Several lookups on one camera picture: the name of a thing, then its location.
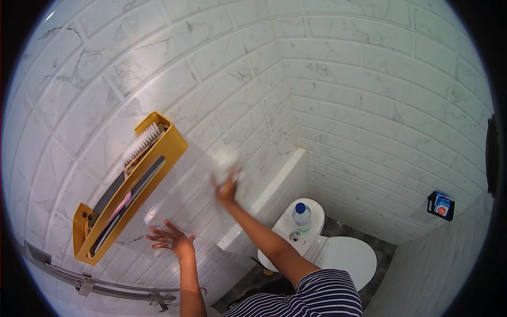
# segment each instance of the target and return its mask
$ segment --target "toilet seat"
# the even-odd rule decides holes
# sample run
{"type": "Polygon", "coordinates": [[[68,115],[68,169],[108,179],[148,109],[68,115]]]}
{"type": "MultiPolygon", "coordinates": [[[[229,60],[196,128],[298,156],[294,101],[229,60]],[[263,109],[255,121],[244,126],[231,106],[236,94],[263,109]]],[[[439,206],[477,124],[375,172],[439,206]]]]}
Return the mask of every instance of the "toilet seat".
{"type": "Polygon", "coordinates": [[[359,291],[372,279],[377,269],[377,257],[364,241],[352,237],[330,237],[315,263],[320,268],[347,271],[359,291]]]}

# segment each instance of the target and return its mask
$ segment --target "navy and white striped shirt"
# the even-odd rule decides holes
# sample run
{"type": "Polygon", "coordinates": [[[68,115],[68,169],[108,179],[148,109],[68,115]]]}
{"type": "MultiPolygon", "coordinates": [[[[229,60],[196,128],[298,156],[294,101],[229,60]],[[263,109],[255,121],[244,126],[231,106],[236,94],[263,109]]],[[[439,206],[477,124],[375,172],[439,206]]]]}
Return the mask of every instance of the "navy and white striped shirt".
{"type": "Polygon", "coordinates": [[[363,317],[359,294],[346,271],[321,269],[302,278],[296,294],[255,294],[222,317],[363,317]]]}

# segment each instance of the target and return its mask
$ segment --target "gray floor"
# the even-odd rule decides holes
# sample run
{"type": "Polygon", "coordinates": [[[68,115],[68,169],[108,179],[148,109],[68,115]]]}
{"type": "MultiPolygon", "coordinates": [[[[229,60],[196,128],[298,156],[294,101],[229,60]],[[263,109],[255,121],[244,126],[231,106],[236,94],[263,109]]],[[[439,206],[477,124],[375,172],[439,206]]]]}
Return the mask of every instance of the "gray floor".
{"type": "MultiPolygon", "coordinates": [[[[368,243],[369,246],[375,251],[377,256],[377,270],[373,275],[372,280],[359,291],[363,310],[366,309],[373,296],[377,292],[380,283],[384,279],[384,275],[391,264],[392,256],[396,251],[396,246],[380,239],[374,238],[358,230],[345,226],[331,218],[326,217],[324,228],[321,235],[327,237],[336,236],[349,236],[354,237],[368,243]]],[[[265,275],[264,268],[260,264],[256,264],[253,269],[248,272],[243,279],[241,279],[230,291],[228,291],[220,300],[218,300],[213,307],[220,313],[224,313],[227,306],[243,296],[248,290],[259,288],[260,286],[281,278],[280,273],[273,273],[272,275],[265,275]]]]}

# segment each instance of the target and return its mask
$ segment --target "hand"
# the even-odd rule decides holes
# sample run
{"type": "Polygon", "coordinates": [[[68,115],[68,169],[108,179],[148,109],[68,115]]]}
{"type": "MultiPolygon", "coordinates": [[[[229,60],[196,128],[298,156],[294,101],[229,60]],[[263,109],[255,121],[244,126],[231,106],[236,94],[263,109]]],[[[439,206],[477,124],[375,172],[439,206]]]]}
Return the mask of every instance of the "hand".
{"type": "Polygon", "coordinates": [[[169,220],[164,220],[164,224],[169,229],[170,232],[161,231],[157,228],[150,227],[150,231],[155,233],[156,236],[147,235],[146,239],[151,241],[161,242],[158,244],[152,245],[152,248],[165,248],[172,250],[181,260],[186,259],[195,259],[195,250],[193,241],[195,239],[195,234],[191,234],[188,238],[185,234],[179,231],[176,227],[174,227],[169,220]]]}
{"type": "Polygon", "coordinates": [[[232,167],[226,181],[221,185],[216,183],[214,175],[211,176],[211,183],[213,187],[215,187],[216,198],[224,207],[236,203],[234,196],[236,195],[237,182],[235,182],[234,179],[237,179],[237,174],[239,174],[239,172],[239,168],[232,167]]]}

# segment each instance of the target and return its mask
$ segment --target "water bottle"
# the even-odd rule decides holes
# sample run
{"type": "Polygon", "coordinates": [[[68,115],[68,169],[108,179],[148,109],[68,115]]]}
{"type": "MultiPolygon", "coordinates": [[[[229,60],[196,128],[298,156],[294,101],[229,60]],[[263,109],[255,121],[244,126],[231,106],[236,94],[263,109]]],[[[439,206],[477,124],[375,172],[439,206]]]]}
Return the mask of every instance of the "water bottle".
{"type": "Polygon", "coordinates": [[[294,222],[298,226],[299,231],[306,232],[310,230],[312,226],[312,217],[310,208],[307,205],[298,202],[296,208],[292,211],[292,218],[294,218],[294,222]]]}

